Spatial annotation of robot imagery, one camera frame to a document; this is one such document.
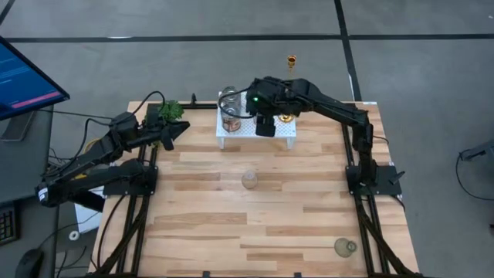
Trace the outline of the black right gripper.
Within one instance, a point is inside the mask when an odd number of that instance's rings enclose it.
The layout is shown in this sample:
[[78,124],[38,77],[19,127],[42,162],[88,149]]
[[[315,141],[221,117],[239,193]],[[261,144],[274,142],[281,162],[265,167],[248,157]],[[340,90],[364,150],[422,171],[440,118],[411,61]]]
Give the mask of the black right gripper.
[[255,134],[274,137],[274,116],[299,115],[299,103],[290,98],[290,88],[282,81],[267,76],[254,79],[246,93],[246,112],[255,118]]

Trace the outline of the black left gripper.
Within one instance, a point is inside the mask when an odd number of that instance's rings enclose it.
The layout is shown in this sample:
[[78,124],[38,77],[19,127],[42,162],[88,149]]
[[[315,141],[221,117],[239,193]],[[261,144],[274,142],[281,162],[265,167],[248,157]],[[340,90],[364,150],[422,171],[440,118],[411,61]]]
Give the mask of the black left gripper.
[[166,151],[173,151],[173,141],[178,139],[190,127],[190,123],[170,122],[168,127],[160,108],[161,105],[159,103],[151,103],[146,110],[145,126],[152,134],[155,134],[155,140],[151,143],[151,146],[160,147],[162,145]]

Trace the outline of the tall gold candlestick holder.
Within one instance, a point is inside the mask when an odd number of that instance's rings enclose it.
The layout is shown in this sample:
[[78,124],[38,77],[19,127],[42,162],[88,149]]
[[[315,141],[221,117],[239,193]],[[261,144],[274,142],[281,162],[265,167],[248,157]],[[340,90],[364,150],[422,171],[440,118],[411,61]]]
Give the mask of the tall gold candlestick holder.
[[[288,79],[292,79],[293,78],[293,68],[296,64],[296,56],[294,55],[290,55],[287,57],[287,65],[288,65]],[[285,123],[285,124],[289,124],[291,122],[294,121],[294,116],[292,114],[290,115],[287,115],[287,114],[283,114],[283,115],[280,115],[279,116],[279,119]]]

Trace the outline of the glass candle jar silver lid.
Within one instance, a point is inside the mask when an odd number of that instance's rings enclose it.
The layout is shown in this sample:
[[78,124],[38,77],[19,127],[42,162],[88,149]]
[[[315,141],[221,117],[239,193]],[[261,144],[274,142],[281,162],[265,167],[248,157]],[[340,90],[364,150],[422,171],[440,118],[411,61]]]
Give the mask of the glass candle jar silver lid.
[[222,127],[225,131],[231,133],[241,127],[239,112],[235,107],[225,107],[221,112]]
[[220,93],[221,107],[238,111],[241,107],[241,95],[234,86],[227,86]]

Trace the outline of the clear ribbed glass candle holder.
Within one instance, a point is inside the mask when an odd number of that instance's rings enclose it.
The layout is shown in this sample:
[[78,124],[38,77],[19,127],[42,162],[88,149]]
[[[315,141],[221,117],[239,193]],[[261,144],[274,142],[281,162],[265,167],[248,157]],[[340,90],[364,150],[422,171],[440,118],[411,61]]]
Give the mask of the clear ribbed glass candle holder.
[[241,183],[242,186],[248,190],[256,188],[258,185],[257,174],[252,170],[246,171],[242,176]]

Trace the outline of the clear glass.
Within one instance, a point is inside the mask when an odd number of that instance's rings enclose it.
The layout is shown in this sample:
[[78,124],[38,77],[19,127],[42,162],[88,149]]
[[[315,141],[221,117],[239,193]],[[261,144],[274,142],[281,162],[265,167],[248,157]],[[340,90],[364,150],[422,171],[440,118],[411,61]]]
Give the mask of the clear glass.
[[358,245],[347,238],[339,238],[334,243],[334,251],[343,258],[352,256],[358,249]]

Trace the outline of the green plant in white pot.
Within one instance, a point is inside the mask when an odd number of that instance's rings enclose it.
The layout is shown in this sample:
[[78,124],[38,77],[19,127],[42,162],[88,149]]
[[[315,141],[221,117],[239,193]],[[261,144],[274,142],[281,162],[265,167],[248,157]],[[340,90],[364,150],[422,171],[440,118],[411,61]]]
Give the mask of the green plant in white pot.
[[161,105],[160,112],[167,121],[168,127],[170,122],[187,122],[181,121],[184,110],[176,100],[166,100],[164,103],[159,104]]

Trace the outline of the small white table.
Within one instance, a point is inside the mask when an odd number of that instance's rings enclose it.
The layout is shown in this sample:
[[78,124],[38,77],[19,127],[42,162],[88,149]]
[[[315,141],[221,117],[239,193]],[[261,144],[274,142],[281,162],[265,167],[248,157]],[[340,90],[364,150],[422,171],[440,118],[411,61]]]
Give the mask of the small white table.
[[[238,110],[239,115],[241,116],[246,116],[247,113],[245,111],[246,107],[246,100],[245,100],[245,95],[246,92],[241,92],[241,107]],[[260,136],[257,136],[255,134],[255,129],[256,129],[256,118],[249,118],[249,119],[241,119],[241,127],[235,131],[235,132],[227,132],[223,129],[222,127],[222,119],[221,119],[221,112],[224,110],[223,107],[218,108],[217,112],[217,127],[216,127],[216,137],[218,141],[218,146],[220,149],[225,148],[225,140],[227,138],[260,138]],[[291,149],[296,141],[296,120],[294,118],[294,121],[285,124],[283,123],[280,119],[279,116],[274,116],[274,125],[276,127],[275,129],[275,136],[274,138],[277,139],[286,139],[287,143],[287,148]]]

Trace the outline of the white box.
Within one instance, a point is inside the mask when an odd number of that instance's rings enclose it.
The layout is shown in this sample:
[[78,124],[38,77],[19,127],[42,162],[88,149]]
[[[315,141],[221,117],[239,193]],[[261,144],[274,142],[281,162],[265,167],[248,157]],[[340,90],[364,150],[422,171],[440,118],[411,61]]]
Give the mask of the white box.
[[97,212],[81,205],[74,205],[77,219],[77,231],[81,234],[97,229],[100,226],[101,212]]

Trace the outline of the grey monitor stand base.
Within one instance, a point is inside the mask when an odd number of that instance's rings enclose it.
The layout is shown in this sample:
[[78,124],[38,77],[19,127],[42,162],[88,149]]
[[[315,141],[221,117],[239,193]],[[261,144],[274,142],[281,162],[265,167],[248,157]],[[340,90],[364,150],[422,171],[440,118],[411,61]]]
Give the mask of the grey monitor stand base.
[[0,141],[22,141],[25,138],[35,115],[36,112],[32,111],[11,118],[0,137]]

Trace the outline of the computer monitor blue screen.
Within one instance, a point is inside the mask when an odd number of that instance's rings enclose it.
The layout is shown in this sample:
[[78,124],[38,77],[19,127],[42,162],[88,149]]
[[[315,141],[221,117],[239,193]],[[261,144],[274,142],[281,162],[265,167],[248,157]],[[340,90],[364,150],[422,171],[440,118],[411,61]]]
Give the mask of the computer monitor blue screen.
[[59,84],[0,36],[0,120],[69,99]]

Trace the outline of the dark grey desk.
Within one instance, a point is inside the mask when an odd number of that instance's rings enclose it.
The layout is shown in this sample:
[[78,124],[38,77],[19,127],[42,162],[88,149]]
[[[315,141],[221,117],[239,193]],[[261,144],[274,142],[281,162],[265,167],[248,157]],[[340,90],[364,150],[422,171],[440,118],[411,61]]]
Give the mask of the dark grey desk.
[[52,130],[52,108],[38,111],[22,141],[0,141],[0,205],[14,201],[20,221],[20,238],[0,245],[0,278],[14,278],[19,260],[30,249],[40,247],[44,258],[40,278],[55,274],[58,208],[40,205],[35,192],[48,164]]

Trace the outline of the black keyboard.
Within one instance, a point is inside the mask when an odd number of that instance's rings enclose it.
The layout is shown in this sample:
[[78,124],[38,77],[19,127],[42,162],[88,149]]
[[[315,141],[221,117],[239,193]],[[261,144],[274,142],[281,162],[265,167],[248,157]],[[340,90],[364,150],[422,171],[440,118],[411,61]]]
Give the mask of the black keyboard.
[[19,238],[16,214],[14,210],[0,211],[0,246],[6,245]]

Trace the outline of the black computer mouse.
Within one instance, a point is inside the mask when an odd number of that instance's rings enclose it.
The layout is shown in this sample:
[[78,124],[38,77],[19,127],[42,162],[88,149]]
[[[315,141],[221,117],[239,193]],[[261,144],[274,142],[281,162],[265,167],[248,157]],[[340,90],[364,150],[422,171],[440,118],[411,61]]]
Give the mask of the black computer mouse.
[[28,250],[19,260],[15,278],[39,278],[43,257],[44,252],[39,248]]

